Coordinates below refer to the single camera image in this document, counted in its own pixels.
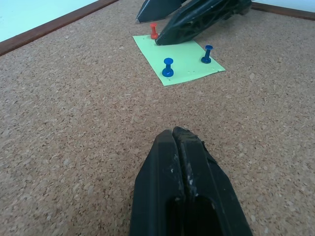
black robotic claw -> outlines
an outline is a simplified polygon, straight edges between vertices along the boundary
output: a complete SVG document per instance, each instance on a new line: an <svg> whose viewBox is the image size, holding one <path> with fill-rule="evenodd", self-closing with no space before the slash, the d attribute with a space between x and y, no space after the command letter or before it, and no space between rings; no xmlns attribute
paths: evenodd
<svg viewBox="0 0 315 236"><path fill-rule="evenodd" d="M142 23L163 19L185 1L145 0L137 20ZM170 45L189 41L222 19L228 19L234 14L246 14L251 4L251 0L192 0L174 15L156 43Z"/></svg>
<svg viewBox="0 0 315 236"><path fill-rule="evenodd" d="M252 236L231 182L189 130L160 133L134 186L129 236Z"/></svg>

push pin base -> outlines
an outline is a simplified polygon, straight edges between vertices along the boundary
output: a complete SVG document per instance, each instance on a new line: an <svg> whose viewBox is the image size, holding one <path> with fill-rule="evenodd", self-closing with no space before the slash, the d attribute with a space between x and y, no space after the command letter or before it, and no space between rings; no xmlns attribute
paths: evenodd
<svg viewBox="0 0 315 236"><path fill-rule="evenodd" d="M158 38L158 33L151 34L151 39L157 39L157 38Z"/></svg>
<svg viewBox="0 0 315 236"><path fill-rule="evenodd" d="M203 63L209 64L209 63L211 63L211 58L203 57L203 58L201 59L201 61L202 61Z"/></svg>
<svg viewBox="0 0 315 236"><path fill-rule="evenodd" d="M162 70L162 75L164 77L172 77L174 75L174 71L173 71L173 69L166 69L165 68Z"/></svg>

push pin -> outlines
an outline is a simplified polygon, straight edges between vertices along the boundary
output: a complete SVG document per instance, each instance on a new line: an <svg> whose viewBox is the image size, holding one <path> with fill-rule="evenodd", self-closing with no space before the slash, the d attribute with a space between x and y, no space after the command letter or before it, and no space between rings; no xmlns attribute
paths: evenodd
<svg viewBox="0 0 315 236"><path fill-rule="evenodd" d="M203 63L208 64L208 63L211 62L210 52L211 52L212 49L213 49L213 47L212 47L211 45L207 45L207 46L206 46L206 54L205 54L205 56L201 59L201 61L202 61Z"/></svg>
<svg viewBox="0 0 315 236"><path fill-rule="evenodd" d="M150 24L150 27L151 27L151 29L152 29L151 39L157 39L157 38L158 38L158 33L157 33L157 31L156 31L156 26L157 26L156 23L151 23L151 24Z"/></svg>
<svg viewBox="0 0 315 236"><path fill-rule="evenodd" d="M166 67L162 71L162 75L164 77L172 77L174 75L174 71L171 68L171 64L173 63L172 58L165 58L164 63L166 64Z"/></svg>

sticky note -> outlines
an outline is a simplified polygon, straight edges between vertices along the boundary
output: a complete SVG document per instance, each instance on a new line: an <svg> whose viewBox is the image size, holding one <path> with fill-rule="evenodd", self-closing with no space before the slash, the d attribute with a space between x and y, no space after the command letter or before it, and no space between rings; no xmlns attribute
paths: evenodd
<svg viewBox="0 0 315 236"><path fill-rule="evenodd" d="M201 58L205 56L205 50L193 40L176 45L158 46L149 35L134 36L133 39L164 86L180 84L225 71L213 58L209 64L202 63ZM171 65L174 75L169 78L162 75L165 58L174 60Z"/></svg>

wooden border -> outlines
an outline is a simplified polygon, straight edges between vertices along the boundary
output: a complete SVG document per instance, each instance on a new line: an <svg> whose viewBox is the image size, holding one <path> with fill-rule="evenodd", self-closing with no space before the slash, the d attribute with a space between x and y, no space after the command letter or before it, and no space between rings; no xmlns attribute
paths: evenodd
<svg viewBox="0 0 315 236"><path fill-rule="evenodd" d="M315 21L315 13L309 11L301 11L280 6L272 6L258 2L252 3L252 9Z"/></svg>
<svg viewBox="0 0 315 236"><path fill-rule="evenodd" d="M96 12L118 0L98 0L80 9L72 11L64 16L56 18L50 22L47 22L41 26L33 28L22 34L9 38L3 42L0 42L0 56L11 52L17 48L20 48L34 40L39 39L55 30L60 29L66 25L71 24L93 12Z"/></svg>

